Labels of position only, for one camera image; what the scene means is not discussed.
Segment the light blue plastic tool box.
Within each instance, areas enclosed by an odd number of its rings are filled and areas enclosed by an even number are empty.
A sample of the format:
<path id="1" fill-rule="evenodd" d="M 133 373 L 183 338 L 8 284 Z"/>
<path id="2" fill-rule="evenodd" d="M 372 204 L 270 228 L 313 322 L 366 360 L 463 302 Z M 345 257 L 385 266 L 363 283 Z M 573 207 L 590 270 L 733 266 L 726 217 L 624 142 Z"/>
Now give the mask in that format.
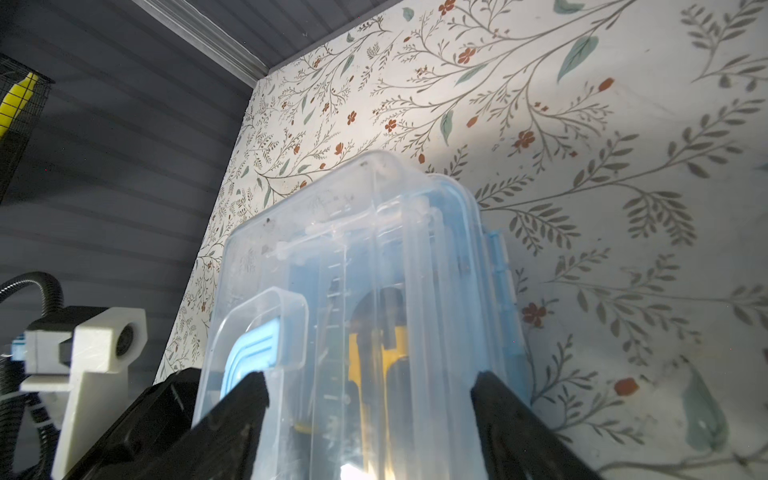
<path id="1" fill-rule="evenodd" d="M 503 237 L 448 176 L 337 167 L 229 236 L 195 419 L 253 371 L 256 479 L 485 478 L 475 379 L 527 390 Z"/>

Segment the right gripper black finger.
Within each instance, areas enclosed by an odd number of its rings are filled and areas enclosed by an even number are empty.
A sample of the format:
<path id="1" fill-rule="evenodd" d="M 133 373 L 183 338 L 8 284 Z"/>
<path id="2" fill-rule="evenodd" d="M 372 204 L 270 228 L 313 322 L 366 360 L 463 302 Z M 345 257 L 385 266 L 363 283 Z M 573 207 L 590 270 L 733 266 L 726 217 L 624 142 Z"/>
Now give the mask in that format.
<path id="1" fill-rule="evenodd" d="M 480 372 L 470 395 L 490 479 L 600 478 L 493 372 Z"/>

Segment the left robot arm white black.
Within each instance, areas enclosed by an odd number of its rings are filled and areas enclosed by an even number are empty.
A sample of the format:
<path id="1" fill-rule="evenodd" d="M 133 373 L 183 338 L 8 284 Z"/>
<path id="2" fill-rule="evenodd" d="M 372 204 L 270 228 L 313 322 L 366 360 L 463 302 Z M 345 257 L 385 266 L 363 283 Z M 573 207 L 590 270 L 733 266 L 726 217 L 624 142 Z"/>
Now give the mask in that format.
<path id="1" fill-rule="evenodd" d="M 60 282 L 33 271 L 1 285 L 26 287 L 42 314 L 1 357 L 4 479 L 139 479 L 191 428 L 200 373 L 186 369 L 129 398 L 141 356 L 144 310 L 67 306 Z"/>

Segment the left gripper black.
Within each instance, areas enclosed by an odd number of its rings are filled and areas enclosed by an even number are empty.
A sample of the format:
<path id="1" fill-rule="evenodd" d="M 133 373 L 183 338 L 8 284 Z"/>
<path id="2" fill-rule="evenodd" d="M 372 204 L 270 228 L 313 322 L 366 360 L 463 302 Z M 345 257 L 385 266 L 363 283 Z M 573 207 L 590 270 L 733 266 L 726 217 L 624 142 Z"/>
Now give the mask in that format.
<path id="1" fill-rule="evenodd" d="M 246 375 L 190 430 L 200 376 L 186 368 L 145 389 L 66 477 L 128 479 L 143 468 L 137 479 L 249 479 L 269 407 L 264 374 Z"/>

